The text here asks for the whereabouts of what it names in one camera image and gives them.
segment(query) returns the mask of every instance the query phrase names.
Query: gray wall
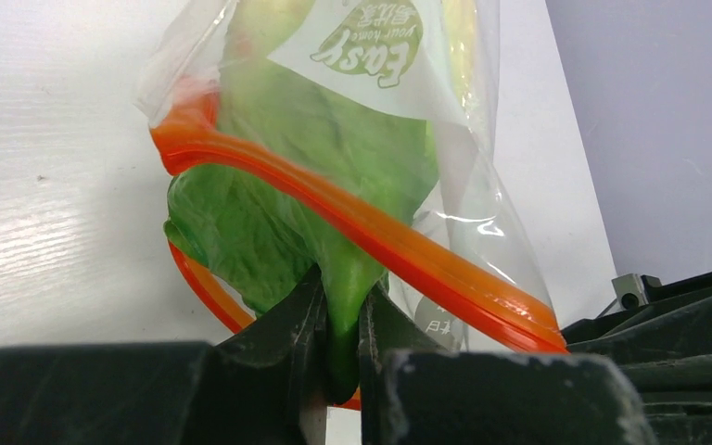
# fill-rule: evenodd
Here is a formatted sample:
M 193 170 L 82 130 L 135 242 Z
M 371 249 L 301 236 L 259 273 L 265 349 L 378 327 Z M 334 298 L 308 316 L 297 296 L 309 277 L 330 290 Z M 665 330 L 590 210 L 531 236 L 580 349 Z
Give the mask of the gray wall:
M 712 1 L 547 5 L 618 273 L 712 271 Z

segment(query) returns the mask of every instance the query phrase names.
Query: leafy vegetable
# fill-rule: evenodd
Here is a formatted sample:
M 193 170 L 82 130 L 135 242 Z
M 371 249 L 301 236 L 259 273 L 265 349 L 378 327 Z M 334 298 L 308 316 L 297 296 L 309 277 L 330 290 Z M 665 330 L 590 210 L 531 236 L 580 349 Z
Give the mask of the leafy vegetable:
M 438 179 L 426 121 L 374 111 L 266 58 L 313 3 L 241 0 L 221 67 L 218 129 L 260 143 L 410 225 Z M 359 310 L 384 267 L 294 198 L 232 168 L 206 165 L 179 175 L 168 205 L 171 242 L 257 313 L 287 295 L 312 264 L 320 266 L 331 321 L 329 371 L 346 400 L 358 382 Z

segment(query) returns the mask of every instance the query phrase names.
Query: clear plastic bag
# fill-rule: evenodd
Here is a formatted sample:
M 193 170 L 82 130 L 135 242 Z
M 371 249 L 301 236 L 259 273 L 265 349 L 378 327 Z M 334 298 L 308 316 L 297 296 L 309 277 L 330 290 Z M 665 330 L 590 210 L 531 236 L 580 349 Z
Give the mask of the clear plastic bag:
M 450 348 L 462 320 L 566 351 L 491 162 L 497 79 L 497 0 L 191 2 L 137 100 L 176 175 L 166 234 L 188 281 L 233 328 L 317 263 L 345 341 L 388 269 Z

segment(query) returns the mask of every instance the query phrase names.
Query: black machine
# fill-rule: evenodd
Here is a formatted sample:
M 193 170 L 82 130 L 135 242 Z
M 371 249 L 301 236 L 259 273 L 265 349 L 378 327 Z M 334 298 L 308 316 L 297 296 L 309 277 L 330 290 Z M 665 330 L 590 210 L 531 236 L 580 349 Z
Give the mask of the black machine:
M 452 353 L 376 287 L 362 306 L 362 442 L 712 444 L 712 273 L 635 276 L 570 356 Z M 0 444 L 323 444 L 320 273 L 218 346 L 0 349 Z

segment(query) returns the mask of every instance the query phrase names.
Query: white table surface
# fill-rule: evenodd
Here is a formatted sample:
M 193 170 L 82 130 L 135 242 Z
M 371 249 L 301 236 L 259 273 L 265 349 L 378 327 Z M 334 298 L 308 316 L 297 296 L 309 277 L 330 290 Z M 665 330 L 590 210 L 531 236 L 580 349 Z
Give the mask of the white table surface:
M 131 103 L 183 4 L 0 0 L 0 345 L 229 335 L 173 265 L 169 177 Z M 569 324 L 615 267 L 544 1 L 504 1 L 501 26 L 496 164 Z M 356 419 L 334 415 L 337 443 Z

